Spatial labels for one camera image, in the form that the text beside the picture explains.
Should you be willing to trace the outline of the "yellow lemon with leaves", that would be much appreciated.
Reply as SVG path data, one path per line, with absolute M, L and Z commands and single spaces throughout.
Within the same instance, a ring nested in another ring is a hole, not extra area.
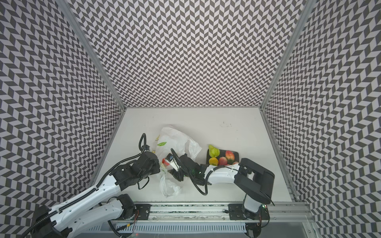
M 208 163 L 212 166 L 218 166 L 219 165 L 219 160 L 215 157 L 212 157 L 208 160 Z

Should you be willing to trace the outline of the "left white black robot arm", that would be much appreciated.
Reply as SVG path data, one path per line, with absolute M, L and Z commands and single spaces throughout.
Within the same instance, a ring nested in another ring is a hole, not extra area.
M 129 195 L 121 192 L 159 172 L 159 160 L 149 151 L 122 160 L 80 194 L 52 207 L 38 207 L 32 225 L 21 236 L 74 238 L 97 223 L 131 219 L 136 206 Z

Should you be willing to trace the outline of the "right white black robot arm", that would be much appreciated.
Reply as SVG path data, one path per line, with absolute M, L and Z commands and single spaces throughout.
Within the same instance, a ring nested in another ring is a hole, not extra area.
M 208 195 L 208 187 L 213 184 L 234 184 L 245 193 L 240 212 L 231 211 L 234 218 L 259 220 L 268 212 L 272 204 L 272 191 L 275 174 L 254 161 L 243 158 L 240 162 L 216 162 L 210 158 L 209 164 L 198 164 L 186 154 L 168 154 L 164 159 L 172 167 L 170 174 L 183 181 L 188 177 L 199 193 Z

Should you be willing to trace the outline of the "white plastic bag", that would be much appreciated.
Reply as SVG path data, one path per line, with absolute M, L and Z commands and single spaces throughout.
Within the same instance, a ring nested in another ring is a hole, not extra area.
M 168 154 L 172 154 L 176 159 L 186 154 L 194 161 L 202 147 L 187 134 L 170 126 L 161 129 L 156 142 L 154 153 L 160 162 L 160 190 L 165 198 L 177 196 L 182 192 L 182 187 L 169 179 L 172 168 L 164 166 L 162 160 Z

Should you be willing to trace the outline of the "red apple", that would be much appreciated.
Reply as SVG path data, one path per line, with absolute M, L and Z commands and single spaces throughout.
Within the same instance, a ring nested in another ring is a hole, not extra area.
M 225 158 L 227 159 L 227 163 L 229 165 L 233 165 L 235 162 L 235 155 L 232 151 L 227 150 L 225 152 Z

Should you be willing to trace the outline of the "green pear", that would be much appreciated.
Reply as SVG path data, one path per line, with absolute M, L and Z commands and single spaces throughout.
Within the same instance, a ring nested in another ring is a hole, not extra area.
M 208 154 L 211 158 L 218 158 L 220 156 L 220 150 L 210 144 L 208 146 Z

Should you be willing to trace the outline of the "red strawberry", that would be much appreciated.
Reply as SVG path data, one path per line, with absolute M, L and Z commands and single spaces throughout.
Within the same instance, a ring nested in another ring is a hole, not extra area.
M 227 160 L 227 158 L 225 158 L 225 157 L 220 157 L 220 158 L 218 159 L 218 165 L 219 165 L 219 166 L 226 166 L 226 165 L 228 165 L 228 160 Z

